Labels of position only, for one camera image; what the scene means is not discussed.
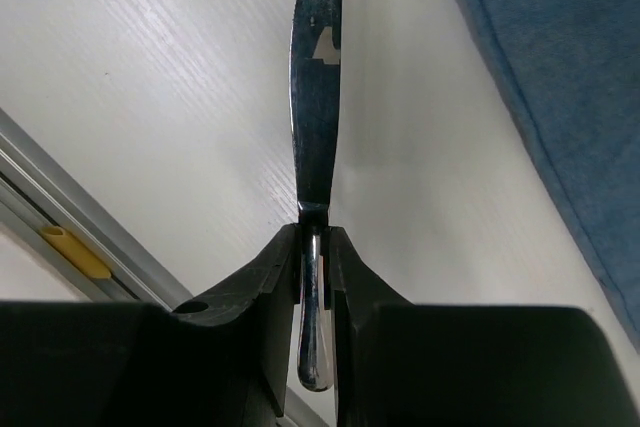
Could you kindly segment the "silver table knife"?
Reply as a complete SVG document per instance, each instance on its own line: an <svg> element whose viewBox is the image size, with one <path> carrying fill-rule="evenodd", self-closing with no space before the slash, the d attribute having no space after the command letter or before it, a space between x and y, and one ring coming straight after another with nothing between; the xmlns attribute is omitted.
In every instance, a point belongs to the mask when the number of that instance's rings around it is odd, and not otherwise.
<svg viewBox="0 0 640 427"><path fill-rule="evenodd" d="M333 385L322 237L338 138L342 5L342 0L296 0L290 38L289 100L301 229L297 375L311 392Z"/></svg>

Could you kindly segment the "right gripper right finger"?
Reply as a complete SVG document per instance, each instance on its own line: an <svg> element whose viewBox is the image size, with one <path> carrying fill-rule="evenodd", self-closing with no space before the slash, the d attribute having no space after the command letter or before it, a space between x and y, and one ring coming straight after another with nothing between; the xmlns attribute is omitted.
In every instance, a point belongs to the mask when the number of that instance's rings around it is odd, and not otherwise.
<svg viewBox="0 0 640 427"><path fill-rule="evenodd" d="M417 305L329 233L342 426L619 426L623 376L574 307Z"/></svg>

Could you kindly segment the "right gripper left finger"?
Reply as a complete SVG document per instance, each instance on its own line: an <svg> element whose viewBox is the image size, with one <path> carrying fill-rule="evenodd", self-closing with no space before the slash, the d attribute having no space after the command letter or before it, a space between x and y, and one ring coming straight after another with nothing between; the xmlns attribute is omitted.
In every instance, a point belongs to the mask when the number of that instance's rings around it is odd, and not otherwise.
<svg viewBox="0 0 640 427"><path fill-rule="evenodd" d="M299 228L282 227L248 264L177 307L189 328L178 397L194 426L274 426L284 414Z"/></svg>

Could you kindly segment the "blue cloth napkin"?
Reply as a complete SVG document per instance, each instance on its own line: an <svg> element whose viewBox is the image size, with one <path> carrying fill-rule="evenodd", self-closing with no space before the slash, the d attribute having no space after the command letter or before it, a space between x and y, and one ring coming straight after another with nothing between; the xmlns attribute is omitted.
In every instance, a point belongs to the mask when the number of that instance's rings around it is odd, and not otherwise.
<svg viewBox="0 0 640 427"><path fill-rule="evenodd" d="M530 158L639 338L639 0L461 0Z"/></svg>

